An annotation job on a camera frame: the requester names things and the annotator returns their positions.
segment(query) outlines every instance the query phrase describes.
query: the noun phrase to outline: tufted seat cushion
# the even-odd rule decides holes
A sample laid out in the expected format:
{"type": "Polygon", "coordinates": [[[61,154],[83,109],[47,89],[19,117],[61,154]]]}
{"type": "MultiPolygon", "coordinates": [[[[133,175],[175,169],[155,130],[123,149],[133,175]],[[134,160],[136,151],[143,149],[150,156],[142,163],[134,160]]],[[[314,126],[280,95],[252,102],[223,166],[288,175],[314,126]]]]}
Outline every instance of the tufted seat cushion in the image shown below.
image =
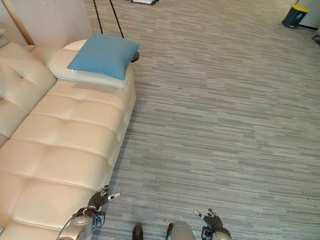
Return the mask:
{"type": "Polygon", "coordinates": [[[49,69],[20,45],[0,48],[0,147],[55,82],[49,69]]]}
{"type": "Polygon", "coordinates": [[[57,237],[109,183],[134,104],[132,77],[124,89],[58,79],[0,148],[1,240],[57,237]]]}

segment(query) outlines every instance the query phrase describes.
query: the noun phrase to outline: blue pillow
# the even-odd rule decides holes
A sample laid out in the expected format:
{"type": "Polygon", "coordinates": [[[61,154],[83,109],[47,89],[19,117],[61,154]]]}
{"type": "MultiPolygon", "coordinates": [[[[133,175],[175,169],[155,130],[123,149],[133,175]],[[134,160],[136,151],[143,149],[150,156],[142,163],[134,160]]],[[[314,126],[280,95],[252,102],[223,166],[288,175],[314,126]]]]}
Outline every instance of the blue pillow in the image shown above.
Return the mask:
{"type": "Polygon", "coordinates": [[[108,34],[92,34],[67,69],[101,73],[124,80],[139,44],[108,34]]]}

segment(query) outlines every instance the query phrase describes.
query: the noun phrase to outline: sofa armrest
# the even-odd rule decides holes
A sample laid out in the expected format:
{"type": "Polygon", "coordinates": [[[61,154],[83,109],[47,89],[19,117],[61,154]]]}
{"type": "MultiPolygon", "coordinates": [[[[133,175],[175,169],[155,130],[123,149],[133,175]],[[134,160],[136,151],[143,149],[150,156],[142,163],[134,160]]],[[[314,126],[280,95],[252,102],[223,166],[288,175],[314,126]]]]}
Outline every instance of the sofa armrest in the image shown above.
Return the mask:
{"type": "Polygon", "coordinates": [[[133,71],[129,65],[125,79],[119,80],[102,73],[67,69],[78,51],[70,49],[54,49],[45,46],[36,46],[28,49],[32,55],[43,62],[57,79],[73,82],[91,83],[123,89],[129,78],[133,77],[133,71]]]}

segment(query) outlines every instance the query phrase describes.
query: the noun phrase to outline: black pole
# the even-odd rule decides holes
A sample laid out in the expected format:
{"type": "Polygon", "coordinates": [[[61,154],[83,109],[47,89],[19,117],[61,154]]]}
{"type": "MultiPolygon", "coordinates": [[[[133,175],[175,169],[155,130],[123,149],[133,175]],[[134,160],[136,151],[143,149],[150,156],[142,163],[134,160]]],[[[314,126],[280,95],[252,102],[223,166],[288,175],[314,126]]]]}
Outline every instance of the black pole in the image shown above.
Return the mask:
{"type": "Polygon", "coordinates": [[[121,36],[122,36],[122,38],[124,39],[125,37],[124,37],[124,34],[122,33],[122,30],[121,30],[121,27],[120,27],[120,23],[119,23],[119,20],[118,20],[117,14],[116,14],[116,10],[115,10],[115,8],[114,8],[114,5],[113,5],[112,1],[111,1],[111,0],[109,0],[109,1],[110,1],[110,4],[111,4],[111,7],[112,7],[112,10],[113,10],[113,13],[114,13],[114,16],[115,16],[116,22],[118,23],[118,27],[119,27],[119,30],[120,30],[121,36]]]}
{"type": "Polygon", "coordinates": [[[100,17],[99,17],[99,13],[98,13],[97,5],[96,5],[96,0],[93,0],[93,4],[94,4],[94,9],[95,9],[96,17],[98,18],[100,31],[101,31],[101,34],[103,34],[103,33],[104,33],[104,31],[102,31],[102,26],[101,26],[100,17]]]}

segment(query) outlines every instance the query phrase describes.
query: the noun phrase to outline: white wall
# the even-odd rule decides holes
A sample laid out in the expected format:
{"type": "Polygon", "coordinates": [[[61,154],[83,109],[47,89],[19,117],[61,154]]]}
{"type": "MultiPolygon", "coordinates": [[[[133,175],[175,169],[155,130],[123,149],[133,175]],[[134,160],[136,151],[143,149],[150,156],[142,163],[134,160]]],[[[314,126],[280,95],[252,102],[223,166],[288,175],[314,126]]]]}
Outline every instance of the white wall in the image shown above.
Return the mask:
{"type": "Polygon", "coordinates": [[[36,45],[61,48],[92,33],[83,0],[10,1],[36,45]]]}
{"type": "Polygon", "coordinates": [[[309,13],[300,22],[301,25],[320,28],[320,0],[300,0],[298,5],[309,9],[309,13]]]}
{"type": "Polygon", "coordinates": [[[7,9],[0,1],[0,28],[5,29],[4,36],[11,42],[18,43],[22,46],[27,45],[26,40],[20,33],[16,24],[12,20],[10,14],[7,12],[7,9]]]}

